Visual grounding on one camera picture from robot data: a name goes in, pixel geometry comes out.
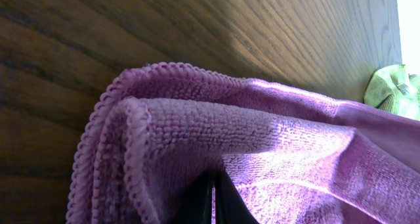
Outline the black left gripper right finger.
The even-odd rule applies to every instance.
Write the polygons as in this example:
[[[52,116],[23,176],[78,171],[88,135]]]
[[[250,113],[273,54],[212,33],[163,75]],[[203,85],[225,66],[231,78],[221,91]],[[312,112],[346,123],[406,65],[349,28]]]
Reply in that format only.
[[[225,171],[217,175],[215,194],[216,224],[259,224]]]

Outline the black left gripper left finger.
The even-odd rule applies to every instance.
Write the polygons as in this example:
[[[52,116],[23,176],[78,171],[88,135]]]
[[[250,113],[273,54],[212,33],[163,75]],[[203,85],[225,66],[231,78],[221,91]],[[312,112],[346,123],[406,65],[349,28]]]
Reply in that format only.
[[[170,224],[211,224],[213,177],[203,172],[186,189],[181,206]]]

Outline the pink microfiber cloth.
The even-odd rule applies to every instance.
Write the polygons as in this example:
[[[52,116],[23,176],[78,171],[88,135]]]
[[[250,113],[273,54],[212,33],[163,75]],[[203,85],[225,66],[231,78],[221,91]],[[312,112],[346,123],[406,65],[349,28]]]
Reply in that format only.
[[[225,171],[259,223],[418,223],[419,122],[184,63],[124,71],[74,156],[68,223],[168,223]]]

